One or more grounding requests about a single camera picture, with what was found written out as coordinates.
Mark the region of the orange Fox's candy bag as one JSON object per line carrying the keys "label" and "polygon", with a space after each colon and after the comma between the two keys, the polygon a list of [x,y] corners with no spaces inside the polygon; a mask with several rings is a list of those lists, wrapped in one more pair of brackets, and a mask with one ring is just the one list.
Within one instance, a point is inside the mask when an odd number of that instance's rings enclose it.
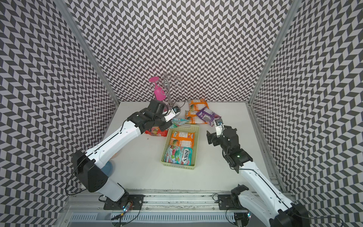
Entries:
{"label": "orange Fox's candy bag", "polygon": [[173,131],[169,141],[169,145],[178,147],[193,148],[195,133],[184,131]]}

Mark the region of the light green plastic basket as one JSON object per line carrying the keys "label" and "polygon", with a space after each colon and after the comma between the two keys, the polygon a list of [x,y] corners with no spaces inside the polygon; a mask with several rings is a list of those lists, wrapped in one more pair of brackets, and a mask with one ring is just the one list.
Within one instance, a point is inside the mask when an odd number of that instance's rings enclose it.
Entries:
{"label": "light green plastic basket", "polygon": [[199,126],[185,124],[168,131],[161,163],[165,166],[195,168],[198,152]]}

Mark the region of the teal Fox's candy bag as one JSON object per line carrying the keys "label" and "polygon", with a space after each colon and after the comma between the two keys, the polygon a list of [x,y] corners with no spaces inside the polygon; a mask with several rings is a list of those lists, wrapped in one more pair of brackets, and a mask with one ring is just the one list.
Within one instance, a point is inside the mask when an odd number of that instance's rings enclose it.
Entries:
{"label": "teal Fox's candy bag", "polygon": [[192,164],[192,149],[169,145],[164,155],[164,162],[190,166]]}

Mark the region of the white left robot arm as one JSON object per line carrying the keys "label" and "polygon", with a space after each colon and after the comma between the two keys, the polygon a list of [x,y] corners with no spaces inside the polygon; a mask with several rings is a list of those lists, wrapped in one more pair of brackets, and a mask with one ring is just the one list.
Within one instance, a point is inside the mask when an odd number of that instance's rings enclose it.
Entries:
{"label": "white left robot arm", "polygon": [[109,137],[87,151],[77,151],[72,155],[73,171],[75,176],[90,193],[100,193],[114,202],[125,200],[127,191],[111,180],[102,168],[107,162],[133,139],[159,127],[161,131],[172,126],[172,119],[177,117],[181,109],[174,105],[165,111],[166,104],[152,99],[147,108],[130,115]]}

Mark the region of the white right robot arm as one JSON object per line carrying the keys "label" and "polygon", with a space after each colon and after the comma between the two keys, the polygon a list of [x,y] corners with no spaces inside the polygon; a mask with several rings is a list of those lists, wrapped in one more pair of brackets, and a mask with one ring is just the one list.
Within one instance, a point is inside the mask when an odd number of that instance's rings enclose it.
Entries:
{"label": "white right robot arm", "polygon": [[307,209],[294,203],[260,171],[253,158],[241,148],[237,130],[226,126],[216,132],[207,132],[207,140],[220,146],[229,167],[250,184],[238,185],[231,191],[236,208],[252,212],[267,227],[308,227]]}

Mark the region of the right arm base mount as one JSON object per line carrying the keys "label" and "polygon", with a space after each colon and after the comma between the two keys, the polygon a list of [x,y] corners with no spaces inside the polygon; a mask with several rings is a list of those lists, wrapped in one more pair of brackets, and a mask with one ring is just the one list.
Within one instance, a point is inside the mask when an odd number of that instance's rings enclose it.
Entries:
{"label": "right arm base mount", "polygon": [[240,203],[238,198],[242,192],[248,191],[249,188],[245,185],[238,185],[234,189],[231,190],[230,194],[219,194],[217,196],[217,203],[219,209],[222,211],[226,210],[245,210]]}

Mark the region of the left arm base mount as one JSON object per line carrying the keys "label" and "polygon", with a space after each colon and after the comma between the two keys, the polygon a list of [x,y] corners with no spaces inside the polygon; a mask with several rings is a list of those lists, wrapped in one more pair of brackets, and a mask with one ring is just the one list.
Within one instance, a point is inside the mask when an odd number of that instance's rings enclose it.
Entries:
{"label": "left arm base mount", "polygon": [[121,211],[130,203],[130,208],[132,208],[133,211],[139,211],[142,208],[144,198],[145,195],[143,194],[124,195],[116,202],[107,198],[104,204],[104,210]]}

